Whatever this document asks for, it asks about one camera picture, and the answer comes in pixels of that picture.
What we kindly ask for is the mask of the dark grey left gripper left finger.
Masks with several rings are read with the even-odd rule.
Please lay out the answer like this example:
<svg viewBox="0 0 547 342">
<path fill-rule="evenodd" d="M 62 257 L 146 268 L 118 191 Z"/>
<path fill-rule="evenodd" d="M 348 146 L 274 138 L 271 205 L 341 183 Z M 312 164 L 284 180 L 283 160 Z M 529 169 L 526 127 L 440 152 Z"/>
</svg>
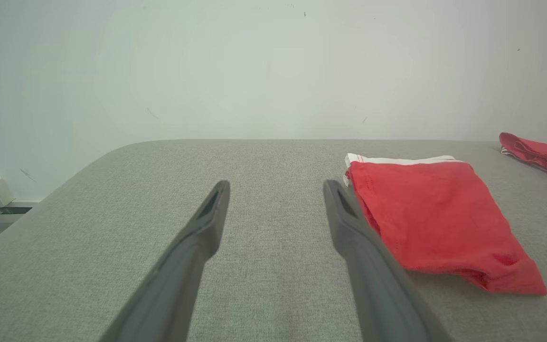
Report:
<svg viewBox="0 0 547 342">
<path fill-rule="evenodd" d="M 221 244 L 230 182 L 217 182 L 148 271 L 103 342 L 184 342 L 206 262 Z"/>
</svg>

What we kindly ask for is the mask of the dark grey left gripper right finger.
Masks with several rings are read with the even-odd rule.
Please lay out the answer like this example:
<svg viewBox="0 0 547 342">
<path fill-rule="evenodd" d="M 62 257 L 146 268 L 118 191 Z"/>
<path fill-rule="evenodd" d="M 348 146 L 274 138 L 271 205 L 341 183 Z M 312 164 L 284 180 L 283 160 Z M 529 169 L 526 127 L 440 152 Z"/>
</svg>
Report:
<svg viewBox="0 0 547 342">
<path fill-rule="evenodd" d="M 365 342 L 450 342 L 451 336 L 363 216 L 358 200 L 335 180 L 323 184 L 333 245 L 347 263 Z"/>
</svg>

